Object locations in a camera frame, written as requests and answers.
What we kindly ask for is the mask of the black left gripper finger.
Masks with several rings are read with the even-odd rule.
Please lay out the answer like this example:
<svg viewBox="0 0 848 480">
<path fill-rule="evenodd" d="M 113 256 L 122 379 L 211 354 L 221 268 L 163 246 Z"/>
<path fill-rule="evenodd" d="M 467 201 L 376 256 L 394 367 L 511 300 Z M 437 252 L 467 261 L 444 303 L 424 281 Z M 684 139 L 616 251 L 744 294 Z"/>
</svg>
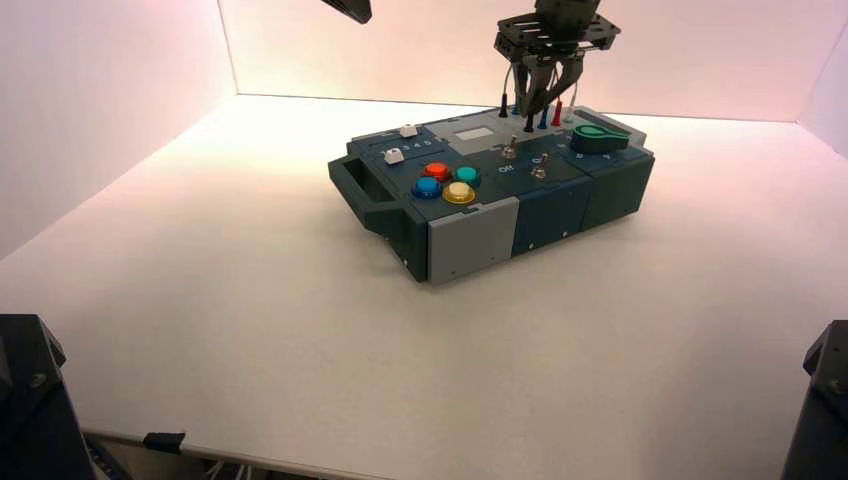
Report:
<svg viewBox="0 0 848 480">
<path fill-rule="evenodd" d="M 355 22 L 369 22 L 372 18 L 370 0 L 324 0 L 324 2 Z"/>
</svg>

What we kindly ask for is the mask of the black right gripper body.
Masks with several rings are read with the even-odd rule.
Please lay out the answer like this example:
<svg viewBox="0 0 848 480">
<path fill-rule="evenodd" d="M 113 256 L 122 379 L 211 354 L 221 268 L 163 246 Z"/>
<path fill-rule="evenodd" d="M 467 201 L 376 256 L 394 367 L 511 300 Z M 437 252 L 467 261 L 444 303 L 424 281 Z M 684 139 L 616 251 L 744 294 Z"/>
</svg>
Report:
<svg viewBox="0 0 848 480">
<path fill-rule="evenodd" d="M 536 1 L 532 13 L 497 22 L 494 48 L 511 63 L 526 56 L 608 50 L 621 29 L 597 13 L 599 1 Z"/>
</svg>

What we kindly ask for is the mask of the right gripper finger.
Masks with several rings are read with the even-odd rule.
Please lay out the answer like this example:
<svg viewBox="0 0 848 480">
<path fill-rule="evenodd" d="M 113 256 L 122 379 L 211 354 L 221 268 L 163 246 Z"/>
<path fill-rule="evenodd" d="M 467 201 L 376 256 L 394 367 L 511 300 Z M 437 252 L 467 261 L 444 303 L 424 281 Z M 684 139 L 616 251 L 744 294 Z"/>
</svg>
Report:
<svg viewBox="0 0 848 480">
<path fill-rule="evenodd" d="M 583 73 L 584 54 L 537 57 L 537 111 L 575 84 Z"/>
<path fill-rule="evenodd" d="M 522 117 L 536 115 L 550 103 L 550 58 L 523 58 L 515 64 L 516 105 Z"/>
</svg>

